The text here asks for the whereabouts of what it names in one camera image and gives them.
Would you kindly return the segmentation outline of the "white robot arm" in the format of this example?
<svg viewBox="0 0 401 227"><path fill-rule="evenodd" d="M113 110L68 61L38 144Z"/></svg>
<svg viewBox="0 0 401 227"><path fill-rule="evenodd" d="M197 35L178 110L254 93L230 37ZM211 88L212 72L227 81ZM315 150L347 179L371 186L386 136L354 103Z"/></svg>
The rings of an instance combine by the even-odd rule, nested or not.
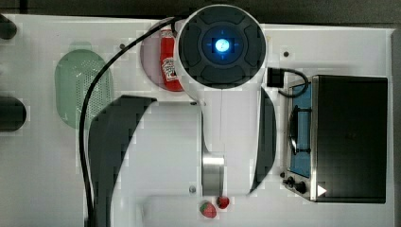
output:
<svg viewBox="0 0 401 227"><path fill-rule="evenodd" d="M201 151L156 150L140 160L133 136L155 99L121 96L110 103L89 132L89 150L112 159L99 170L92 227L132 226L146 199L184 194L192 180L202 196L250 195L271 168L261 161L264 129L276 126L262 89L267 59L266 36L245 10L212 5L192 13L176 37L174 66L201 109Z"/></svg>

